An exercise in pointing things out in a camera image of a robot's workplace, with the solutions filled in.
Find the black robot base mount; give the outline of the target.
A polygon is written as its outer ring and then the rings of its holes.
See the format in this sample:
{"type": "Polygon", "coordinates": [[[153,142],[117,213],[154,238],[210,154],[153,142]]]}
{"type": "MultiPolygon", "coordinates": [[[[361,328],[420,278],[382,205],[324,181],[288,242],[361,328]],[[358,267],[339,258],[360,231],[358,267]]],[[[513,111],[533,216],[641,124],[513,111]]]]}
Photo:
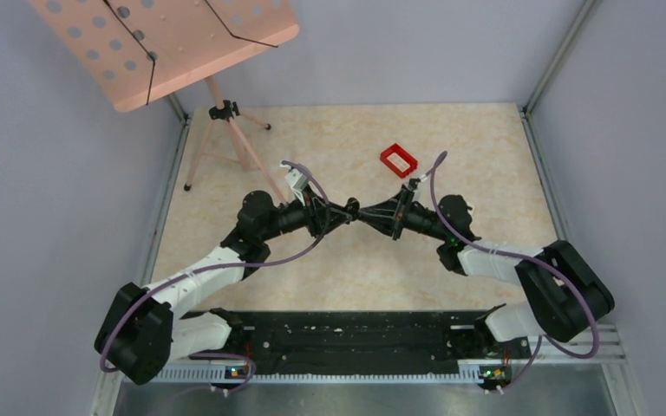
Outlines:
{"type": "Polygon", "coordinates": [[[251,358],[259,375],[457,374],[468,360],[532,353],[525,338],[488,341],[474,326],[480,311],[212,313],[232,328],[221,352],[251,358]]]}

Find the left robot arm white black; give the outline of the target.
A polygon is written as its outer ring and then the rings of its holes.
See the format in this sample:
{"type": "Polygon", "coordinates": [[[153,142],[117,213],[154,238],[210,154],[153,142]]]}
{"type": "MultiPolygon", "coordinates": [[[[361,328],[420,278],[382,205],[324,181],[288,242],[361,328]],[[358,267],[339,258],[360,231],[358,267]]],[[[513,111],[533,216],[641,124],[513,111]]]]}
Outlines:
{"type": "Polygon", "coordinates": [[[143,385],[171,361],[210,352],[227,359],[238,355],[244,337],[226,319],[213,312],[187,313],[220,289],[271,267],[269,240],[306,228],[320,242],[353,221],[359,208],[355,198],[336,205],[310,188],[301,200],[284,206],[274,205],[267,192],[250,192],[236,225],[208,255],[160,282],[120,288],[95,339],[101,370],[121,372],[143,385]]]}

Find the red plastic tray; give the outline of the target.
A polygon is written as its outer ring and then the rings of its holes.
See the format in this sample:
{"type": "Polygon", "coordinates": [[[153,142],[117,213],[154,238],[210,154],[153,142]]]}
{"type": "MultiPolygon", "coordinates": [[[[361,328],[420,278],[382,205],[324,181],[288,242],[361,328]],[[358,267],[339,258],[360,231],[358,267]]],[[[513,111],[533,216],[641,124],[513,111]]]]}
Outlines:
{"type": "Polygon", "coordinates": [[[379,159],[400,179],[407,178],[419,165],[418,160],[397,143],[382,150],[379,159]]]}

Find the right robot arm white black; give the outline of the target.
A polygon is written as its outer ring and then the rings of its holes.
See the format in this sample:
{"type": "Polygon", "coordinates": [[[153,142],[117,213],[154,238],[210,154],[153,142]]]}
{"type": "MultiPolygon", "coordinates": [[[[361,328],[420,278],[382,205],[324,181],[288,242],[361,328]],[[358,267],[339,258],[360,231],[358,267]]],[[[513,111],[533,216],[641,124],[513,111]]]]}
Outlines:
{"type": "Polygon", "coordinates": [[[522,288],[525,302],[496,307],[481,319],[473,344],[485,357],[498,356],[509,341],[524,336],[568,342],[615,308],[611,292],[570,243],[518,249],[484,241],[472,233],[471,208],[461,195],[446,195],[430,210],[402,187],[394,197],[360,209],[358,218],[393,239],[412,231],[440,240],[436,252],[448,271],[522,288]]]}

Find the pink music stand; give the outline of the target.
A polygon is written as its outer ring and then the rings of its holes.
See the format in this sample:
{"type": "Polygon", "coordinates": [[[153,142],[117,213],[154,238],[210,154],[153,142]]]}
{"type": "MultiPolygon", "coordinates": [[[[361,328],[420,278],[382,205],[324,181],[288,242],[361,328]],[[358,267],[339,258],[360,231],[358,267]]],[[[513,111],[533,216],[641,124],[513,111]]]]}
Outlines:
{"type": "Polygon", "coordinates": [[[33,1],[32,8],[130,112],[275,49],[299,32],[288,1],[33,1]]]}

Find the black earbud charging case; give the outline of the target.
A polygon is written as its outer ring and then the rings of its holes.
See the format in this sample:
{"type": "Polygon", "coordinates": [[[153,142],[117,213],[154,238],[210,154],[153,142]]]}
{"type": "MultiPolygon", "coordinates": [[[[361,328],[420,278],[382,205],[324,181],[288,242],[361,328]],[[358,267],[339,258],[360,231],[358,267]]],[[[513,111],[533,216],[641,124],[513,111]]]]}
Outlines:
{"type": "Polygon", "coordinates": [[[348,198],[345,205],[345,211],[347,218],[346,222],[348,224],[355,222],[359,218],[360,202],[354,197],[348,198]]]}

